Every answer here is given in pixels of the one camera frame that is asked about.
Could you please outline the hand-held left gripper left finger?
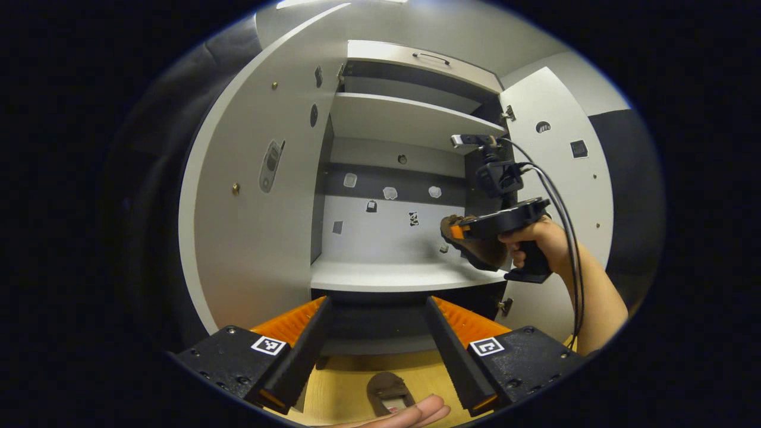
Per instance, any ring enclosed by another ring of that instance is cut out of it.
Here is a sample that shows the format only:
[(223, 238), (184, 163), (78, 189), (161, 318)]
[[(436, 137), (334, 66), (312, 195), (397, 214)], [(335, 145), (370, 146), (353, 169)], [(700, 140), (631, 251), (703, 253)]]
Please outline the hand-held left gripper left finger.
[(228, 325), (174, 357), (215, 387), (286, 415), (299, 400), (334, 320), (320, 297), (252, 328)]

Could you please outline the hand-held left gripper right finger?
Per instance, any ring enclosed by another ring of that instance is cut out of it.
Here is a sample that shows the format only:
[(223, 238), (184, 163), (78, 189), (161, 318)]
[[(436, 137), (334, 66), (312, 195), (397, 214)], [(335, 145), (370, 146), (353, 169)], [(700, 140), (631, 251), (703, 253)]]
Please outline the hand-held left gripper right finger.
[(426, 321), (457, 398), (472, 417), (527, 401), (584, 363), (536, 327), (511, 330), (438, 297), (427, 298)]

